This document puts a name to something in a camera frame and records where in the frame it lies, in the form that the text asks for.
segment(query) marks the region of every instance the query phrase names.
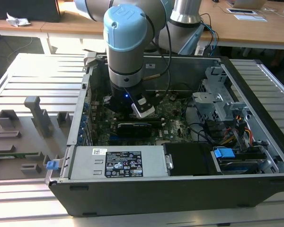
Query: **robotic arm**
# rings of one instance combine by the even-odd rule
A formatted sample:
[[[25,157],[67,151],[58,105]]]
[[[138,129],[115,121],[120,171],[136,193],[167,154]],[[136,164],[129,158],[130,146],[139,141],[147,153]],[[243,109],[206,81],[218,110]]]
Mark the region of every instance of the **robotic arm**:
[[[203,31],[198,14],[201,0],[75,0],[77,8],[90,19],[103,21],[104,40],[112,96],[105,105],[114,112],[131,113],[144,118],[155,111],[154,102],[142,86],[143,53],[152,40],[168,47],[166,29],[173,31],[172,41],[178,53],[188,53]]]

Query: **blue latch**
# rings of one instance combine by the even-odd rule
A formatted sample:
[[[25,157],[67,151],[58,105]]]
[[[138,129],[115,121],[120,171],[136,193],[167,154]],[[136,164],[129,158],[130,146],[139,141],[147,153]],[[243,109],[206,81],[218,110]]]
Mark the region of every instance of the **blue latch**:
[[[58,170],[59,169],[59,161],[49,161],[46,165],[47,170]]]
[[[216,155],[216,158],[235,157],[235,154],[231,148],[217,148],[214,151],[214,155]]]

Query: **power supply label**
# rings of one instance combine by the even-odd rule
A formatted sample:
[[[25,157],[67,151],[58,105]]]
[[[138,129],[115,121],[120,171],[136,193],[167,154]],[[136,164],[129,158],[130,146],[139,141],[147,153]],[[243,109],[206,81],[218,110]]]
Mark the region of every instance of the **power supply label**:
[[[106,152],[105,176],[142,177],[143,166],[140,151]]]

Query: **laptop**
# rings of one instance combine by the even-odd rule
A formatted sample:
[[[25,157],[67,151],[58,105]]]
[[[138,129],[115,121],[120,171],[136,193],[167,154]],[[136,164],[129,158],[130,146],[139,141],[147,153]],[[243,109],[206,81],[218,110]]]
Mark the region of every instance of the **laptop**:
[[[261,9],[267,0],[227,0],[234,8],[241,9]]]

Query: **motherboard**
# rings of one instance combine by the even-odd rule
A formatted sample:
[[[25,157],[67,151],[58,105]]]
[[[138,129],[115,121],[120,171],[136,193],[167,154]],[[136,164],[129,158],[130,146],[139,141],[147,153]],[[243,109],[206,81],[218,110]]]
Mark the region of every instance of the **motherboard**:
[[[114,113],[101,101],[91,108],[92,143],[97,146],[162,145],[167,142],[191,142],[190,130],[185,126],[184,112],[187,98],[176,98],[170,92],[147,118],[138,119]]]

